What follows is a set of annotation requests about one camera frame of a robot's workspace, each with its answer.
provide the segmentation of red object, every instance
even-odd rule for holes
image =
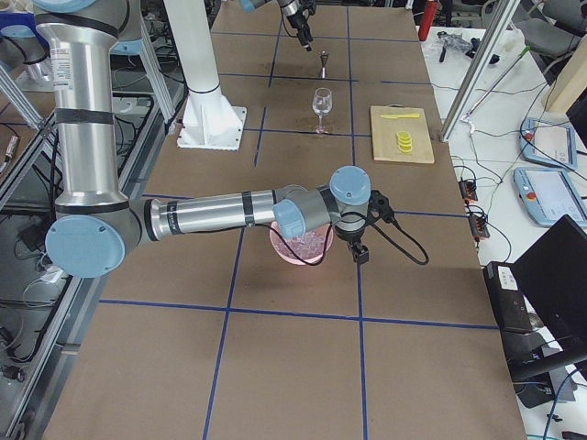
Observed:
[[[422,21],[420,22],[420,30],[418,30],[418,38],[420,39],[420,41],[426,41],[426,39],[428,38],[428,32],[430,31],[430,27],[432,26],[434,16],[437,13],[437,6],[438,3],[434,0],[428,0],[426,2],[426,7],[424,8],[424,15],[422,16]]]

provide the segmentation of yellow knife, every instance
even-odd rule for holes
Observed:
[[[404,113],[399,115],[381,115],[383,119],[417,119],[420,117],[418,113]]]

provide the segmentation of wooden cutting board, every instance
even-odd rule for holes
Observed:
[[[382,115],[419,114],[418,118],[386,119]],[[412,151],[403,153],[397,147],[395,134],[407,131],[412,136]],[[434,153],[421,108],[371,106],[373,158],[390,162],[434,163]]]

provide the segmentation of table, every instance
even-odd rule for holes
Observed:
[[[444,118],[457,93],[445,87],[459,87],[466,70],[469,68],[470,59],[463,54],[449,52],[444,63],[438,61],[439,47],[436,34],[442,30],[449,33],[462,33],[464,39],[481,39],[484,30],[432,27],[428,41],[422,43],[430,81],[435,87],[438,109],[441,117]],[[489,87],[503,69],[513,62],[523,48],[524,36],[522,33],[519,30],[506,31],[496,49],[496,53],[502,59],[498,64],[487,68],[478,87],[481,89]],[[539,97],[528,113],[530,117],[541,117],[543,120],[553,122],[568,121],[565,115],[544,113],[541,98],[548,92],[548,87],[539,68],[528,55],[508,74],[497,87],[497,90],[515,94],[492,93],[472,117],[472,122],[477,130],[493,134],[516,131],[537,95]],[[476,92],[471,98],[470,106],[481,95],[481,91]],[[512,252],[508,260],[513,262],[547,230],[546,228],[538,227],[528,216],[526,209],[519,201],[517,189],[513,182],[513,169],[516,167],[539,166],[518,157],[520,148],[517,133],[510,133],[503,137],[491,137],[482,133],[474,133],[472,139],[471,143],[469,126],[458,124],[449,140],[453,163],[456,166],[464,164],[470,167],[477,177],[497,180],[497,177],[489,170],[494,171],[500,177],[503,176],[504,183],[497,190],[495,190],[496,185],[494,182],[488,179],[479,181],[478,195],[480,200],[477,204],[485,211],[489,210],[489,221],[509,238],[512,243]],[[576,140],[578,149],[584,151],[585,147],[578,136]],[[457,168],[455,171],[459,178],[462,169]],[[584,175],[586,171],[587,159],[579,156],[579,172]],[[468,179],[471,177],[471,173],[465,170],[462,176],[464,179]],[[571,174],[571,180],[581,195],[587,194],[587,182],[585,180],[580,179],[575,174]],[[489,240],[482,241],[479,248],[479,261],[483,266],[492,260],[504,260],[509,252],[505,239],[494,229],[490,228],[490,233],[492,237]],[[543,336],[547,341],[553,339],[552,335],[547,331],[543,330],[541,333],[544,333]],[[573,379],[584,383],[584,380],[579,375],[573,376]],[[577,403],[557,406],[557,414],[564,419],[564,422],[552,423],[549,430],[551,435],[560,438],[560,432],[564,430],[587,433],[587,412],[585,411],[585,408],[587,408],[587,390],[580,387],[576,392],[576,397]],[[520,410],[528,433],[542,435],[546,423],[545,413],[548,413],[549,409],[550,403],[532,410],[528,410],[520,404]]]
[[[276,5],[245,18],[223,4],[213,41],[224,94],[249,109],[240,150],[168,137],[145,195],[310,188],[357,164],[430,265],[372,231],[361,270],[340,241],[319,268],[289,265],[257,228],[137,249],[110,277],[46,439],[525,438],[448,146],[433,142],[433,166],[371,159],[370,105],[424,107],[441,127],[411,13],[320,6],[311,26],[307,54]],[[320,137],[310,105],[325,84]]]

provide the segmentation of brown table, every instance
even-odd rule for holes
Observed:
[[[213,41],[225,95],[249,109],[241,148],[168,137],[147,193],[309,188],[354,163],[430,264],[372,231],[360,273],[340,241],[323,265],[295,267],[258,228],[137,249],[111,275],[46,439],[526,438],[448,146],[434,142],[428,166],[371,158],[370,105],[423,107],[440,129],[409,12],[320,6],[311,26],[305,53],[275,5],[244,16],[223,3]],[[334,94],[327,137],[311,133],[317,86]]]

